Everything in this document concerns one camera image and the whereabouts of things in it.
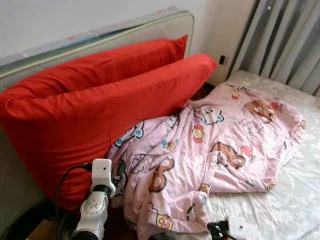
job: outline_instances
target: wall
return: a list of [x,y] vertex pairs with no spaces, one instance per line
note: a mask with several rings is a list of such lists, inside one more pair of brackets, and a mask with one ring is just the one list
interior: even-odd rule
[[216,4],[207,51],[217,62],[221,55],[227,59],[223,65],[218,65],[208,81],[210,84],[216,86],[227,79],[255,2],[256,0],[221,0]]
[[212,12],[220,0],[1,0],[0,58],[168,6],[195,17],[191,54],[207,50]]

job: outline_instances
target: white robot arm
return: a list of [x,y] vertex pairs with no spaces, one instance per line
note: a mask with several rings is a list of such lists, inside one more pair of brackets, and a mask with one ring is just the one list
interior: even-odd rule
[[91,194],[81,205],[81,218],[72,240],[103,240],[108,199],[116,192],[111,181],[111,165],[110,159],[97,158],[93,161]]

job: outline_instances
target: pillow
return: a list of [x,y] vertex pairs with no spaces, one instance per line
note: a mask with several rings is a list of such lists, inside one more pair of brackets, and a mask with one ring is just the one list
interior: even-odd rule
[[[21,95],[27,79],[0,95],[0,123],[38,185],[53,199],[69,168],[103,158],[141,120],[178,111],[216,67],[200,54],[109,84],[47,96],[42,91],[62,88],[40,84],[42,90],[32,84],[27,96]],[[86,75],[80,77],[78,82],[89,81]],[[77,208],[90,185],[91,173],[72,171],[61,188],[59,205]]]
[[14,94],[46,98],[130,78],[183,59],[187,39],[157,39],[77,58],[19,82]]

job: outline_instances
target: blanket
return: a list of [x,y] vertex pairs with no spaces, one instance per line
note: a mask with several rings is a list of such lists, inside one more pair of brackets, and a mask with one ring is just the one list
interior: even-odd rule
[[228,82],[179,113],[132,127],[107,153],[116,194],[140,240],[208,231],[210,193],[267,192],[300,145],[306,121],[265,92]]

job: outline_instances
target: curtain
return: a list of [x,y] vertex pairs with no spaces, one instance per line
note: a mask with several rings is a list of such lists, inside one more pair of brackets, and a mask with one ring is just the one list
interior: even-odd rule
[[320,0],[260,0],[231,73],[237,70],[319,95]]

